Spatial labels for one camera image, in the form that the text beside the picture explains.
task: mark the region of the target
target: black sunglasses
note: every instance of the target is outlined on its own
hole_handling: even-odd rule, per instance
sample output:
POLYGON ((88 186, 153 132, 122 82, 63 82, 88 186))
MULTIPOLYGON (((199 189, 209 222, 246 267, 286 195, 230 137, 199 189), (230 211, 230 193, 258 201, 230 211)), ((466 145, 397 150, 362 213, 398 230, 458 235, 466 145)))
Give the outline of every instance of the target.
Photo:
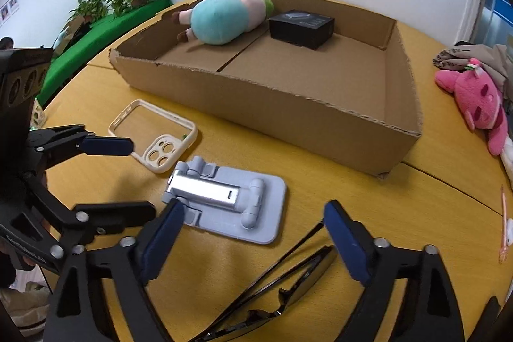
POLYGON ((262 325, 265 325, 275 317, 281 316, 281 314, 292 304, 297 302, 326 272, 328 267, 332 264, 333 260, 337 256, 337 251, 333 245, 323 246, 314 254, 301 261, 299 264, 292 267, 290 270, 282 274, 280 277, 275 278, 270 283, 266 284, 262 288, 253 292, 253 289, 272 273, 279 265, 288 258, 294 251, 296 251, 301 245, 307 240, 319 232, 324 226, 324 221, 319 222, 315 227, 305 235, 294 247, 292 247, 285 255, 283 255, 278 261, 276 261, 271 267, 269 267, 260 277, 258 277, 248 288, 246 288, 218 317, 212 322, 212 324, 195 336, 189 342, 207 342, 215 340, 216 342, 223 342, 227 340, 235 339, 239 336, 245 335, 262 325), (262 294, 269 291, 275 285, 286 280, 292 274, 296 273, 302 268, 307 267, 307 270, 301 275, 301 277, 294 283, 290 290, 284 290, 280 288, 278 291, 278 300, 280 306, 274 312, 266 312, 264 310, 249 310, 247 313, 246 320, 237 323, 236 325, 221 328, 221 324, 225 322, 230 316, 232 316, 237 310, 244 307, 250 301, 256 299, 262 294))

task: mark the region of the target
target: sunglasses lens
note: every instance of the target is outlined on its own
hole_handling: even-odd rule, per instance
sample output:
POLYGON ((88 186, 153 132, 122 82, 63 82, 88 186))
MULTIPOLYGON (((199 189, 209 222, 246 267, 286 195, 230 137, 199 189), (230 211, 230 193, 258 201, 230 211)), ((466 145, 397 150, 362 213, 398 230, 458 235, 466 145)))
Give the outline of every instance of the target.
POLYGON ((334 247, 331 247, 328 254, 320 261, 319 264, 317 264, 314 270, 310 272, 308 277, 304 278, 298 287, 293 290, 293 293, 290 295, 290 298, 287 301, 286 307, 289 307, 290 305, 297 302, 301 297, 303 297, 303 295, 308 290, 310 290, 316 281, 326 272, 336 257, 337 252, 335 251, 334 247))
POLYGON ((219 336, 216 336, 216 334, 213 333, 211 338, 209 338, 207 336, 203 340, 205 340, 205 341, 214 340, 215 342, 226 342, 228 340, 232 340, 232 339, 238 338, 239 336, 245 335, 246 333, 249 333, 249 332, 257 329, 262 325, 265 325, 267 322, 269 322, 273 318, 274 317, 260 319, 256 322, 250 323, 249 325, 246 325, 245 323, 240 323, 239 325, 236 325, 231 328, 220 331, 219 336))

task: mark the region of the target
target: black box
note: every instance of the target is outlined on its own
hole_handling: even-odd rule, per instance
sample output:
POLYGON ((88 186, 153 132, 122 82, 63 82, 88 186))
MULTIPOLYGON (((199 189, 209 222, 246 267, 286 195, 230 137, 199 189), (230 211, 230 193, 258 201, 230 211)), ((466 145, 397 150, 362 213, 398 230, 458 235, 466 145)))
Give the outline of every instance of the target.
POLYGON ((317 49, 333 35, 334 18, 291 10, 269 18, 271 38, 317 49))

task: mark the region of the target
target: sunglasses frame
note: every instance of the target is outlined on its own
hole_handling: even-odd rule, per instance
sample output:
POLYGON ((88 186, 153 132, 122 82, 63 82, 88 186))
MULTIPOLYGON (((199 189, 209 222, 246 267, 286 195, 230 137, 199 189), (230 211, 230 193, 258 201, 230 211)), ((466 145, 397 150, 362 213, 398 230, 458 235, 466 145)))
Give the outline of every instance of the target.
POLYGON ((244 327, 249 327, 254 325, 258 321, 270 321, 271 319, 280 316, 287 307, 288 300, 292 297, 294 292, 301 286, 301 284, 310 276, 312 272, 320 265, 320 263, 328 257, 330 254, 334 253, 333 260, 337 256, 337 250, 333 245, 323 246, 319 250, 317 250, 314 254, 311 254, 309 257, 305 258, 300 263, 296 264, 294 267, 290 268, 280 277, 275 278, 273 281, 269 282, 262 288, 258 289, 256 292, 253 292, 254 288, 264 280, 268 275, 270 275, 276 268, 278 268, 292 253, 294 253, 299 247, 301 247, 307 240, 309 240, 312 236, 314 236, 317 232, 319 232, 324 227, 324 219, 317 223, 311 230, 308 232, 296 245, 294 245, 290 250, 288 250, 280 259, 278 259, 273 265, 271 265, 268 269, 266 269, 253 283, 251 283, 203 332, 199 333, 197 336, 192 338, 189 342, 206 342, 209 340, 214 340, 220 338, 222 336, 228 335, 236 330, 242 329, 244 327), (250 301, 259 297, 260 295, 266 293, 268 290, 284 281, 292 274, 296 273, 301 268, 304 268, 306 265, 311 263, 312 265, 305 271, 301 277, 297 279, 294 285, 290 290, 284 290, 280 288, 278 291, 278 300, 280 302, 280 307, 276 309, 274 312, 269 313, 264 310, 249 310, 247 318, 244 322, 238 323, 237 325, 230 326, 225 329, 215 330, 220 326, 220 324, 226 321, 230 316, 232 316, 237 310, 242 308, 245 304, 248 304, 250 301))

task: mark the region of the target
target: wooden table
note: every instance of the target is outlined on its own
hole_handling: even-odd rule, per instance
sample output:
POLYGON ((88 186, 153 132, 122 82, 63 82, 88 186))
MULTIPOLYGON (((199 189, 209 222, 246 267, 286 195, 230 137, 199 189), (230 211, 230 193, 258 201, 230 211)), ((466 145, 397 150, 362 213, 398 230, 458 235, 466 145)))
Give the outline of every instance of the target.
MULTIPOLYGON (((279 175, 287 183, 282 233, 270 246, 183 228, 160 277, 148 286, 157 312, 176 341, 186 341, 203 330, 321 218, 324 203, 333 198, 374 236, 384 236, 396 246, 420 249, 430 243, 440 249, 467 337, 489 297, 497 295, 503 302, 513 274, 513 254, 505 264, 498 264, 500 184, 507 184, 507 178, 499 162, 488 154, 482 137, 468 132, 452 97, 433 83, 435 69, 429 60, 442 46, 406 25, 400 29, 424 111, 424 134, 386 180, 130 88, 107 63, 106 53, 94 59, 48 106, 47 126, 84 123, 88 130, 106 135, 120 111, 142 98, 197 124, 198 141, 184 158, 198 154, 220 165, 279 175)), ((81 155, 48 171, 50 190, 69 207, 147 199, 161 208, 166 178, 150 173, 131 157, 81 155)), ((509 200, 513 200, 510 191, 509 200)), ((119 238, 103 237, 94 245, 112 245, 119 238)), ((323 231, 292 263, 329 242, 323 231)), ((113 286, 106 280, 105 287, 121 341, 129 341, 113 286)), ((240 340, 333 341, 361 291, 337 259, 299 303, 240 340)), ((403 291, 404 283, 398 282, 376 340, 388 340, 403 291)), ((273 291, 250 307, 275 309, 277 305, 273 291)))

